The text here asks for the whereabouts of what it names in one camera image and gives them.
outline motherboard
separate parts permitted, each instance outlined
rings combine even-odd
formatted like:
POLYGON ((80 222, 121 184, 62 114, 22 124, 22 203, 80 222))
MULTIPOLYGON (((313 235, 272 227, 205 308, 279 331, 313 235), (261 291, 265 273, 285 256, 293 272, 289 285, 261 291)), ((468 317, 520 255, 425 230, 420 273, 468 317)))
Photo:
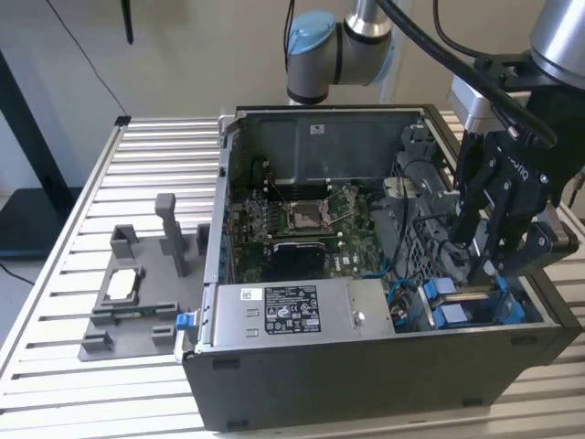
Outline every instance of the motherboard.
POLYGON ((234 194, 230 235, 236 279, 248 284, 385 278, 389 261, 369 213, 375 195, 350 184, 296 192, 274 185, 234 194))

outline black stand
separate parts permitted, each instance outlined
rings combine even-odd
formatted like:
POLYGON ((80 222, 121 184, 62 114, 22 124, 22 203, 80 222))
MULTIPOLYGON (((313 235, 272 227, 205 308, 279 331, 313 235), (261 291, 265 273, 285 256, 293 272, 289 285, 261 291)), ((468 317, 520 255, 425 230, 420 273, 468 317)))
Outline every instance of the black stand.
POLYGON ((42 186, 19 189, 0 211, 0 259, 44 259, 79 190, 67 187, 1 50, 0 111, 42 186))

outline gray holder post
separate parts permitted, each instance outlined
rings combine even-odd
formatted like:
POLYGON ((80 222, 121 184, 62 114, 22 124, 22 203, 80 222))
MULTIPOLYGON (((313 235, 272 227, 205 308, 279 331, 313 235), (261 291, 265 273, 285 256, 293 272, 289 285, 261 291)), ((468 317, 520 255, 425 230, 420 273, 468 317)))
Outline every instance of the gray holder post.
POLYGON ((175 263, 176 275, 186 276, 185 245, 181 226, 175 220, 175 194, 158 194, 154 203, 154 212, 163 219, 165 237, 160 240, 161 249, 165 256, 172 256, 175 263))
POLYGON ((110 246, 116 259, 134 259, 131 244, 138 242, 132 224, 123 224, 113 228, 110 246))

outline wire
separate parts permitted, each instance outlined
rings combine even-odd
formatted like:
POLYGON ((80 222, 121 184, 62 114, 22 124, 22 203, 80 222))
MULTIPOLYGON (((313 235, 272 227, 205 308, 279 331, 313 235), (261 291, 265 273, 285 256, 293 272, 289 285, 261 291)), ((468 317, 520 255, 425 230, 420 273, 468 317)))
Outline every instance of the wire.
POLYGON ((411 241, 408 249, 406 250, 406 268, 404 269, 404 277, 409 277, 409 268, 410 268, 410 255, 412 254, 412 248, 414 247, 414 242, 411 241))
POLYGON ((439 242, 439 247, 437 247, 437 256, 441 257, 442 254, 442 249, 445 247, 445 244, 449 242, 448 239, 442 240, 441 242, 439 242))
POLYGON ((417 277, 418 275, 422 275, 422 268, 419 268, 419 270, 417 270, 416 272, 414 272, 413 274, 411 274, 409 276, 409 279, 412 281, 415 277, 417 277))
POLYGON ((575 199, 577 198, 577 193, 579 192, 578 189, 573 189, 573 191, 570 194, 570 200, 569 200, 569 204, 567 205, 567 207, 570 209, 573 207, 573 204, 575 204, 575 199))
POLYGON ((85 50, 83 50, 83 47, 81 46, 81 44, 79 43, 79 41, 73 36, 73 34, 69 30, 69 28, 67 27, 67 25, 65 24, 65 22, 63 21, 63 19, 59 15, 59 12, 57 12, 57 9, 55 9, 55 6, 53 6, 53 4, 50 2, 50 0, 45 0, 45 2, 47 2, 47 5, 53 10, 53 13, 55 13, 55 16, 57 17, 57 20, 61 23, 61 25, 67 31, 67 33, 69 34, 69 36, 71 37, 71 39, 73 40, 73 42, 77 45, 77 47, 79 48, 79 50, 81 51, 81 53, 83 54, 83 56, 85 57, 85 59, 88 61, 88 63, 90 64, 90 67, 93 70, 93 73, 95 74, 96 78, 101 82, 101 85, 103 85, 105 87, 105 89, 108 91, 108 93, 116 101, 116 103, 120 107, 120 110, 122 110, 122 112, 124 113, 124 116, 127 116, 128 115, 128 112, 123 107, 123 105, 120 103, 120 101, 118 100, 118 98, 116 97, 116 95, 113 94, 112 89, 110 89, 110 87, 108 87, 108 84, 106 84, 106 82, 101 78, 100 73, 98 73, 97 69, 95 68, 95 66, 91 62, 90 57, 88 56, 87 53, 85 53, 85 50))
POLYGON ((286 198, 281 194, 281 191, 278 190, 278 188, 276 187, 276 185, 274 183, 272 183, 272 180, 270 180, 269 178, 267 178, 268 182, 272 185, 272 187, 274 187, 274 190, 276 190, 276 193, 279 195, 280 198, 282 198, 282 201, 284 201, 285 203, 287 203, 288 201, 286 200, 286 198))
POLYGON ((362 279, 381 279, 390 271, 390 261, 388 259, 384 260, 382 264, 382 268, 379 273, 365 273, 362 274, 362 279))
POLYGON ((390 0, 377 0, 380 8, 390 20, 417 46, 429 56, 442 64, 471 87, 481 93, 495 107, 505 113, 508 120, 515 121, 530 133, 536 135, 546 147, 553 147, 557 143, 557 135, 543 121, 533 113, 522 107, 505 91, 488 80, 473 67, 467 65, 449 50, 438 44, 418 27, 402 10, 390 0))
POLYGON ((439 0, 432 0, 432 19, 435 24, 435 30, 437 31, 437 34, 439 34, 439 38, 447 46, 453 50, 457 50, 458 52, 463 53, 464 55, 467 55, 468 57, 478 58, 485 56, 483 52, 479 52, 477 50, 473 50, 472 48, 467 48, 466 46, 462 46, 461 44, 456 43, 450 39, 447 34, 445 34, 441 27, 441 20, 439 19, 439 0))
POLYGON ((420 217, 413 218, 412 222, 414 223, 414 222, 421 222, 421 221, 426 221, 426 220, 436 220, 443 229, 445 229, 446 231, 449 231, 449 229, 447 228, 447 225, 440 220, 440 218, 443 218, 443 217, 448 218, 449 214, 447 212, 441 212, 441 213, 433 213, 430 215, 422 215, 420 217))
POLYGON ((399 259, 400 248, 402 247, 402 243, 404 242, 404 238, 406 236, 406 226, 409 219, 409 197, 406 193, 406 185, 404 183, 404 174, 402 175, 402 224, 400 227, 400 235, 399 235, 399 243, 394 249, 394 254, 392 255, 392 272, 397 278, 407 277, 408 273, 405 273, 405 276, 400 276, 397 270, 397 261, 399 259))
POLYGON ((286 18, 284 19, 284 31, 282 35, 282 50, 284 51, 284 69, 289 69, 289 43, 291 38, 291 27, 293 25, 294 18, 294 0, 289 1, 289 9, 286 12, 286 18))
POLYGON ((35 285, 35 283, 33 281, 29 281, 26 277, 22 277, 22 276, 19 276, 18 274, 12 273, 10 270, 8 270, 6 268, 6 266, 3 263, 0 263, 0 268, 2 268, 6 272, 6 274, 14 277, 15 279, 18 279, 19 281, 26 282, 29 285, 33 285, 33 286, 35 285))
POLYGON ((388 292, 388 296, 387 296, 387 301, 388 301, 388 305, 390 305, 390 303, 392 302, 392 297, 394 296, 394 293, 396 293, 396 289, 403 284, 413 284, 412 281, 408 278, 404 278, 404 279, 397 279, 394 284, 392 285, 392 288, 390 288, 390 291, 388 292))

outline aluminum extrusion table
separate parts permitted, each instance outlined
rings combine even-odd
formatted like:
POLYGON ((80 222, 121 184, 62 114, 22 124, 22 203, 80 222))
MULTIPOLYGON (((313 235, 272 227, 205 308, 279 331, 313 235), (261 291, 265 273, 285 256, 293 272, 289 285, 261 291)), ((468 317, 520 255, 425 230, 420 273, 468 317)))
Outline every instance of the aluminum extrusion table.
MULTIPOLYGON (((461 139, 462 127, 443 114, 461 139)), ((0 435, 201 438, 205 431, 183 369, 171 355, 77 359, 116 224, 162 234, 156 194, 175 192, 185 232, 211 220, 218 119, 135 120, 115 127, 65 229, 0 351, 0 435)), ((560 215, 585 241, 564 206, 560 215)), ((585 246, 547 268, 585 325, 585 246)), ((400 439, 585 436, 585 336, 554 364, 524 372, 491 409, 451 411, 241 434, 250 437, 392 436, 400 439)))

